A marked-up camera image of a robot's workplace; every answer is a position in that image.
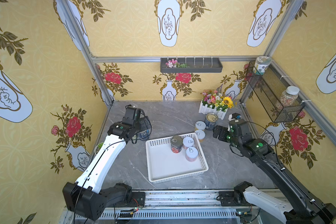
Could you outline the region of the white plastic basket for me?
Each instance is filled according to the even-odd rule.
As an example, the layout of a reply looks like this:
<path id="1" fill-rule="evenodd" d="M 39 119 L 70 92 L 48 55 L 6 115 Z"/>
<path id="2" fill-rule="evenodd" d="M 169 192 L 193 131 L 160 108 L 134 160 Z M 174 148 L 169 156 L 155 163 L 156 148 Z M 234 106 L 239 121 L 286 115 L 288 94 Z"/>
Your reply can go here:
<path id="1" fill-rule="evenodd" d="M 193 147 L 198 151 L 193 161 L 187 160 L 185 149 L 182 149 L 179 153 L 174 153 L 171 150 L 172 136 L 146 142 L 147 171 L 151 183 L 162 183 L 200 175 L 209 170 L 196 133 L 181 134 L 180 137 L 193 139 Z"/>

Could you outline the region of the pink small can back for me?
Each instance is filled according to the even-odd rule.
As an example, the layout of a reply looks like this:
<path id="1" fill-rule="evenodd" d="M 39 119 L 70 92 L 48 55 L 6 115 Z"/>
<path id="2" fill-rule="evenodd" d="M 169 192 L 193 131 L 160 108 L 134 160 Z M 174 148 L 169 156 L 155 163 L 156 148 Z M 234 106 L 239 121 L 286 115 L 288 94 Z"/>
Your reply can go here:
<path id="1" fill-rule="evenodd" d="M 186 160 L 189 162 L 194 162 L 199 156 L 199 151 L 195 147 L 189 147 L 186 149 Z"/>

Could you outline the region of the blue labelled tin can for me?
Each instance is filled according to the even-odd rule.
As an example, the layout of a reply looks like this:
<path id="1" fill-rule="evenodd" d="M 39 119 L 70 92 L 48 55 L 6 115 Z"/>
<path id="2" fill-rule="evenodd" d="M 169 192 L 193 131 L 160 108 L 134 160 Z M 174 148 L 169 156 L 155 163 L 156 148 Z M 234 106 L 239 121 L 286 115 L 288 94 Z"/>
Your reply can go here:
<path id="1" fill-rule="evenodd" d="M 150 137 L 150 130 L 145 130 L 145 131 L 142 131 L 142 132 L 139 132 L 137 133 L 137 138 L 138 140 L 141 140 L 141 141 L 146 141 L 149 139 Z"/>

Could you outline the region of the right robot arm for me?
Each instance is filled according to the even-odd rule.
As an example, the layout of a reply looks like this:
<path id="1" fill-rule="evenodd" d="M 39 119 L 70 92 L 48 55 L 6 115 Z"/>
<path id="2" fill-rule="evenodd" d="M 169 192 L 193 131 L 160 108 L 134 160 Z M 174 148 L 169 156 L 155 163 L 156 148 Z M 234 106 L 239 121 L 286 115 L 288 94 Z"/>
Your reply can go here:
<path id="1" fill-rule="evenodd" d="M 331 224 L 336 218 L 336 207 L 315 197 L 295 176 L 281 164 L 273 148 L 263 139 L 253 137 L 249 122 L 230 120 L 228 127 L 215 126 L 213 137 L 229 143 L 248 158 L 274 182 L 288 203 L 262 196 L 252 186 L 244 189 L 244 198 L 286 224 Z"/>

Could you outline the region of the pink small can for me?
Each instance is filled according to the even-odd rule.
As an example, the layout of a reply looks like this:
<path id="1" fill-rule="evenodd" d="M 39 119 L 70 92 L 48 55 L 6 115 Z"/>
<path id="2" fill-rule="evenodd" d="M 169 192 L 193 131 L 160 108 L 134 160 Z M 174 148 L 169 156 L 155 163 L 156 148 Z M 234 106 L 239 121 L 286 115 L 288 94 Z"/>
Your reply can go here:
<path id="1" fill-rule="evenodd" d="M 195 147 L 189 147 L 186 149 L 186 160 L 189 162 L 194 162 L 199 156 L 199 151 Z"/>
<path id="2" fill-rule="evenodd" d="M 188 149 L 190 147 L 193 147 L 195 144 L 195 141 L 193 138 L 191 137 L 184 137 L 183 138 L 183 144 L 182 144 L 182 147 L 183 149 Z"/>

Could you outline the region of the pink small can front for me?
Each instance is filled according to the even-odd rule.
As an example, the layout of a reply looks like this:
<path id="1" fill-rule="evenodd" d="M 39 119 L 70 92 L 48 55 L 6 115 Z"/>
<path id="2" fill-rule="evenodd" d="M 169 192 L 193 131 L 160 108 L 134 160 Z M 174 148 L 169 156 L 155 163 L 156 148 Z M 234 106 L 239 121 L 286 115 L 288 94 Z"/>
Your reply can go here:
<path id="1" fill-rule="evenodd" d="M 195 141 L 193 138 L 191 137 L 184 137 L 183 138 L 183 144 L 182 144 L 182 147 L 183 149 L 188 149 L 190 147 L 193 147 L 195 144 Z"/>

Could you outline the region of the red labelled tin can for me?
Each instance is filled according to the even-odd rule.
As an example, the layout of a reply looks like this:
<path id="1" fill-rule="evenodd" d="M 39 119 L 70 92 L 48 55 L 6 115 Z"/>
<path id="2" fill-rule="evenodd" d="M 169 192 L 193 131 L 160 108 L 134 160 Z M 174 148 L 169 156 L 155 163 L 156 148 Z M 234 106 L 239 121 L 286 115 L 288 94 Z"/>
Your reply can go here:
<path id="1" fill-rule="evenodd" d="M 182 150 L 183 139 L 179 135 L 175 135 L 171 138 L 171 151 L 173 153 L 180 153 Z"/>

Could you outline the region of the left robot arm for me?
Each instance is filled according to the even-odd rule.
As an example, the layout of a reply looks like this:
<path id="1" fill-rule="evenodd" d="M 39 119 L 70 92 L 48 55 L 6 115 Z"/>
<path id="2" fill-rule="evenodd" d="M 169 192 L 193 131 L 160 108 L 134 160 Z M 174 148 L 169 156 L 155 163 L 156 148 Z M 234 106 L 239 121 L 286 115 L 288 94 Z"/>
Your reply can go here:
<path id="1" fill-rule="evenodd" d="M 132 187 L 117 183 L 113 187 L 103 189 L 104 180 L 115 159 L 125 146 L 139 140 L 138 133 L 151 131 L 152 125 L 148 116 L 140 108 L 126 106 L 122 121 L 113 123 L 107 132 L 103 146 L 87 169 L 74 182 L 63 188 L 66 207 L 73 215 L 97 220 L 105 208 L 130 205 Z"/>

